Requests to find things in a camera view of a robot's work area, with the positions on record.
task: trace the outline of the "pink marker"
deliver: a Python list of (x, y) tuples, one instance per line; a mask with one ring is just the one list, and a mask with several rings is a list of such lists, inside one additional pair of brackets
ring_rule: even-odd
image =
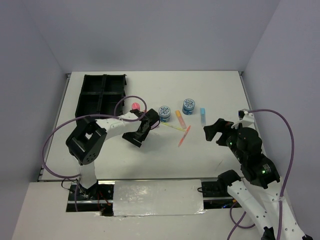
[(132, 108), (132, 110), (137, 109), (138, 111), (140, 111), (140, 104), (137, 103), (137, 102), (134, 102), (134, 103), (131, 105), (131, 108)]

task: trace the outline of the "yellow marker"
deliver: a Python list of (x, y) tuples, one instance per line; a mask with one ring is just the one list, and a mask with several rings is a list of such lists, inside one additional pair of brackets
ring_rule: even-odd
[(183, 129), (186, 129), (187, 126), (186, 126), (186, 123), (185, 123), (184, 119), (183, 119), (182, 116), (181, 116), (180, 111), (179, 111), (179, 110), (175, 111), (175, 115), (178, 117), (178, 120), (179, 120), (179, 123), (180, 123), (181, 127), (182, 127)]
[(161, 123), (162, 123), (163, 125), (166, 125), (166, 126), (168, 126), (168, 127), (171, 127), (171, 128), (173, 128), (173, 129), (180, 130), (180, 131), (182, 131), (182, 132), (185, 132), (185, 131), (186, 131), (186, 130), (184, 130), (184, 129), (180, 128), (180, 127), (173, 126), (173, 125), (168, 124), (168, 123), (166, 123), (166, 122), (161, 122)]

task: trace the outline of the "black tray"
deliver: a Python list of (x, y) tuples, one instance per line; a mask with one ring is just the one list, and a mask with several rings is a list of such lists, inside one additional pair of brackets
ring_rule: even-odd
[[(84, 75), (75, 117), (91, 114), (114, 115), (117, 102), (125, 94), (126, 75)], [(123, 114), (125, 101), (116, 110)]]

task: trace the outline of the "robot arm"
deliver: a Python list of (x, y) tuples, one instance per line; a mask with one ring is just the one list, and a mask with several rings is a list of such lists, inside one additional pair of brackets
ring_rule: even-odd
[(98, 181), (94, 160), (98, 157), (104, 142), (114, 136), (122, 135), (123, 139), (140, 147), (151, 126), (159, 121), (159, 115), (153, 109), (150, 109), (141, 120), (122, 120), (136, 120), (142, 114), (135, 109), (119, 116), (119, 119), (95, 120), (92, 117), (86, 117), (78, 123), (66, 140), (70, 154), (77, 159), (80, 165), (80, 189), (88, 198), (90, 195), (95, 195), (97, 191)]
[(277, 168), (262, 153), (262, 140), (258, 132), (248, 127), (253, 123), (253, 115), (249, 115), (244, 109), (239, 111), (239, 118), (240, 121), (237, 123), (219, 118), (215, 124), (203, 128), (205, 137), (207, 141), (212, 141), (216, 133), (222, 133), (216, 143), (219, 146), (229, 147), (240, 162), (245, 179), (252, 185), (251, 189), (259, 194), (264, 207), (253, 198), (249, 191), (243, 190), (244, 184), (235, 171), (231, 170), (231, 174), (229, 171), (222, 173), (218, 177), (220, 185), (226, 188), (226, 191), (250, 215), (261, 233), (262, 240), (276, 239), (280, 219), (280, 201), (283, 213), (280, 239), (312, 240), (312, 237), (305, 235), (298, 226), (286, 199), (279, 197), (282, 185)]

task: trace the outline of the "blue jar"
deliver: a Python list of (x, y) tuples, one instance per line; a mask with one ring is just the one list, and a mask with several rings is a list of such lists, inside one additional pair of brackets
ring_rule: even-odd
[(171, 115), (171, 110), (170, 107), (168, 106), (161, 106), (159, 108), (159, 117), (160, 121), (163, 123), (167, 123), (170, 120), (170, 115)]
[(182, 112), (185, 115), (191, 115), (194, 112), (195, 106), (196, 106), (196, 102), (190, 98), (187, 98), (186, 100), (183, 101)]

